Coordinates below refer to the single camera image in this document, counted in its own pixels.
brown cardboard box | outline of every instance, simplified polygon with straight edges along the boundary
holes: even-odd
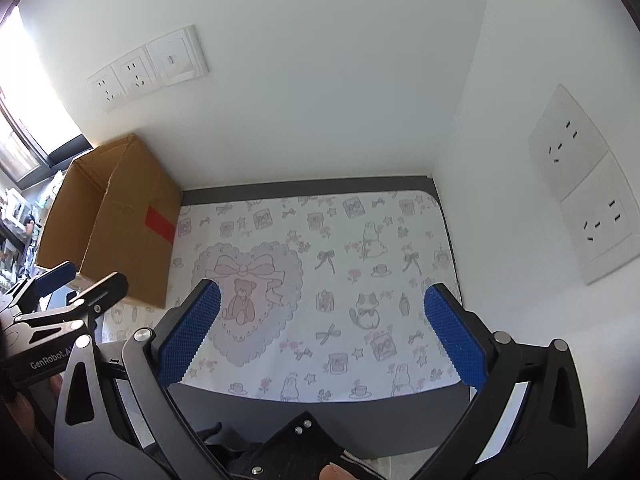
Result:
[[[36,264],[52,269],[69,260],[91,282],[117,270],[129,280],[130,297],[164,308],[181,199],[135,135],[100,146],[71,163]]]

light switch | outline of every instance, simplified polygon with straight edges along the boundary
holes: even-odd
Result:
[[[207,73],[193,25],[150,41],[146,47],[164,85]]]

white wall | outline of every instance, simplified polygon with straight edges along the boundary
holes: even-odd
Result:
[[[486,0],[22,0],[66,109],[98,144],[141,134],[183,187],[424,174]],[[212,71],[98,118],[88,76],[194,23]]]
[[[580,280],[527,148],[558,83],[640,197],[640,34],[620,0],[489,0],[434,177],[465,306],[520,342],[569,342],[594,460],[640,394],[640,260],[593,285]]]

cat illustration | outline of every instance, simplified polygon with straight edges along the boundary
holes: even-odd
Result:
[[[229,303],[229,306],[222,310],[222,319],[235,319],[238,325],[253,321],[255,319],[255,307],[254,302],[251,301],[251,293],[255,287],[254,282],[236,279],[236,295]]]
[[[396,376],[391,386],[391,396],[399,397],[401,395],[414,394],[414,387],[411,386],[411,378],[409,377],[409,365],[401,364],[396,368]]]
[[[282,391],[280,392],[280,400],[283,402],[295,402],[298,400],[298,385],[295,377],[287,377],[284,379]]]
[[[360,251],[360,257],[364,260],[366,258],[377,258],[386,253],[386,247],[379,240],[378,231],[376,231],[376,224],[374,222],[367,222],[364,224],[364,233],[362,235],[362,249]]]
[[[355,308],[350,308],[349,317],[363,330],[378,328],[380,324],[380,314],[376,310],[378,305],[378,298],[376,298],[375,292],[368,296],[361,294],[358,296],[358,302],[356,303],[357,311]]]

